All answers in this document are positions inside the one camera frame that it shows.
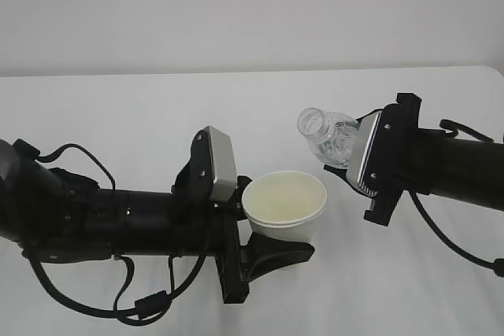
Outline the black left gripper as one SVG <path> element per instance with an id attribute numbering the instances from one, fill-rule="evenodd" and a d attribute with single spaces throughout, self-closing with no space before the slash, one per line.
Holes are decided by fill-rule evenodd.
<path id="1" fill-rule="evenodd" d="M 203 218 L 203 250 L 215 259 L 223 302 L 242 304 L 250 292 L 248 282 L 281 268 L 303 264 L 310 260 L 315 249 L 307 242 L 288 242 L 255 232 L 240 247 L 238 220 L 246 219 L 242 199 L 252 179 L 239 175 L 231 198 L 219 202 L 209 198 L 212 178 L 209 137 L 205 130 L 200 130 L 192 140 L 189 161 L 177 175 L 172 193 L 193 207 L 193 217 Z"/>

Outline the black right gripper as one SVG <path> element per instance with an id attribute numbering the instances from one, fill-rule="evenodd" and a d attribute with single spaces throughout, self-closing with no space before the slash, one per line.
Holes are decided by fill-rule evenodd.
<path id="1" fill-rule="evenodd" d="M 365 183 L 377 192 L 375 197 L 371 198 L 352 186 L 345 168 L 327 164 L 323 167 L 355 193 L 371 199 L 371 205 L 364 213 L 368 222 L 387 226 L 404 191 L 425 192 L 428 188 L 425 176 L 429 135 L 418 125 L 420 107 L 421 98 L 415 94 L 398 93 L 395 102 L 356 119 L 362 125 L 367 119 L 376 124 L 380 118 L 365 169 Z"/>

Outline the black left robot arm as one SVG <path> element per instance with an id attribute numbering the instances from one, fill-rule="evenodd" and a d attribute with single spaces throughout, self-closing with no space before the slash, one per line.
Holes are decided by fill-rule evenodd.
<path id="1" fill-rule="evenodd" d="M 21 247 L 44 289 L 62 301 L 43 265 L 126 255 L 216 261 L 227 304 L 245 301 L 253 280 L 308 261 L 313 247 L 253 233 L 238 223 L 249 184 L 238 175 L 232 142 L 215 127 L 198 131 L 189 161 L 168 193 L 102 189 L 93 179 L 55 168 L 57 149 L 42 155 L 23 140 L 1 144 L 1 235 Z"/>

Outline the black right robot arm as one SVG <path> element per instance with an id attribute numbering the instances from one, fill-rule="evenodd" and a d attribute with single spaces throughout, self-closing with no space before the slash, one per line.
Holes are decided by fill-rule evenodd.
<path id="1" fill-rule="evenodd" d="M 358 118 L 346 168 L 324 166 L 370 199 L 365 220 L 387 226 L 405 191 L 503 209 L 503 145 L 470 127 L 441 120 L 418 125 L 421 98 L 399 93 L 395 102 Z"/>

